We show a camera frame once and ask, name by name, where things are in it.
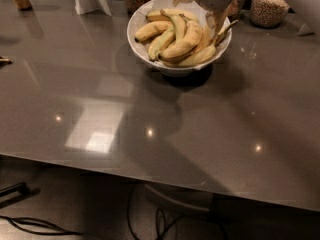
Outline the large central yellow banana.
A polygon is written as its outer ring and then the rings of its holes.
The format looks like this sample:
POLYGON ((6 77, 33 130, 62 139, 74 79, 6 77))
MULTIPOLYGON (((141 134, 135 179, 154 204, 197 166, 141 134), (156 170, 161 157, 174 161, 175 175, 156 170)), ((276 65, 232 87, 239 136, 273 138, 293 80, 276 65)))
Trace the large central yellow banana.
POLYGON ((197 21, 190 20, 184 14, 180 14, 175 27, 177 33, 182 37, 177 38, 173 46, 165 48, 158 54, 161 61, 179 62, 186 58, 201 41, 202 28, 197 21))

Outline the white ceramic bowl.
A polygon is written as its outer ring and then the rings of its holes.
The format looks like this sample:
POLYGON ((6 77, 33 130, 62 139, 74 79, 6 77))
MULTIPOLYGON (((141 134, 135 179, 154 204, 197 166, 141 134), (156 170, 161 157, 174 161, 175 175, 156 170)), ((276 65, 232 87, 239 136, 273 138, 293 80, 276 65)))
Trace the white ceramic bowl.
MULTIPOLYGON (((194 71, 198 71, 206 67, 207 65, 211 64, 213 61, 219 59, 224 53, 224 51, 227 49, 227 47, 229 46, 229 43, 232 38, 232 28, 229 30, 227 37, 224 39, 224 41, 221 42, 220 45, 217 47, 215 55, 212 57, 211 60, 207 61, 206 63, 199 64, 194 67, 171 68, 171 67, 165 66, 164 61, 161 61, 159 58, 157 58, 156 61, 150 61, 148 57, 148 48, 151 42, 161 34, 155 37, 151 37, 150 39, 144 42, 136 42, 134 40, 135 32, 140 27, 150 22, 146 19, 146 15, 149 11, 156 10, 156 9, 164 10, 165 8, 186 10, 195 14, 198 17, 197 22, 201 25, 202 32, 203 32, 203 27, 207 25, 206 18, 205 18, 206 10, 201 8, 196 2, 192 1, 190 3, 180 3, 177 7, 174 7, 172 2, 173 0, 151 0, 146 4, 142 5, 132 15, 131 19, 129 20, 129 23, 127 26, 127 38, 133 53, 136 55, 137 58, 143 61, 148 67, 155 68, 167 76, 182 77, 194 71)), ((227 27, 230 23, 231 21, 225 20, 223 27, 227 27)))

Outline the black floor bracket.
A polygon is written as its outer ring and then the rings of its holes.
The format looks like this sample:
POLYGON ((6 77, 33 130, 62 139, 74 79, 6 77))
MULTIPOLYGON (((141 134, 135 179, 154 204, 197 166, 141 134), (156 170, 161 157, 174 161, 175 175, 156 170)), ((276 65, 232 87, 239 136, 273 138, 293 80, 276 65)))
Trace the black floor bracket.
POLYGON ((20 182, 0 189, 0 209, 39 193, 39 188, 32 189, 25 182, 20 182))

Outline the round table base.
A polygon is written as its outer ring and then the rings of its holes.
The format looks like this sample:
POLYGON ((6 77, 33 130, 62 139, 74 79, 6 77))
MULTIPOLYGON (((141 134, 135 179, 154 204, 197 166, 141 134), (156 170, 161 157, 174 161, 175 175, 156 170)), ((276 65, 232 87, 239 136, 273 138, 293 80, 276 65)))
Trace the round table base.
POLYGON ((210 212, 211 193, 159 183, 145 183, 144 189, 151 201, 165 209, 199 216, 210 212))

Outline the small dark object table edge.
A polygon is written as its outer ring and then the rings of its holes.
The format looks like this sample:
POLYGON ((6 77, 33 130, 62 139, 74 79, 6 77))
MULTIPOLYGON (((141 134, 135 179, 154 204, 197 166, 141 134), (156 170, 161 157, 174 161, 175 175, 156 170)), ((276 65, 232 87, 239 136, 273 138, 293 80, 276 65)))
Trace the small dark object table edge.
POLYGON ((9 64, 13 64, 13 62, 9 58, 4 58, 0 56, 0 64, 9 65, 9 64))

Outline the right glass grain jar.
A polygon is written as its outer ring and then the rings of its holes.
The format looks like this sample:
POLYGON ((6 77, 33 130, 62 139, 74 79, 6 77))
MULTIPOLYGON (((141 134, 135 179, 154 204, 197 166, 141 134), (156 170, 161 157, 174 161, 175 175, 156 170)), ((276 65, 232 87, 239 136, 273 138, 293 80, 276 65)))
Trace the right glass grain jar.
POLYGON ((285 0, 251 0, 250 20, 263 28, 277 27, 289 11, 285 0))

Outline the greenish yellow banana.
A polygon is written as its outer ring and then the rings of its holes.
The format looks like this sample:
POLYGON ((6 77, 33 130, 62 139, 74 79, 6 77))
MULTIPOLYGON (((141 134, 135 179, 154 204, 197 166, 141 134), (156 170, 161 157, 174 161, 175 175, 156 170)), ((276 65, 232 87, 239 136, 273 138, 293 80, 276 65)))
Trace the greenish yellow banana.
POLYGON ((173 41, 181 41, 185 35, 187 25, 181 15, 168 16, 172 26, 156 37, 148 48, 150 61, 156 61, 158 54, 165 50, 173 41))

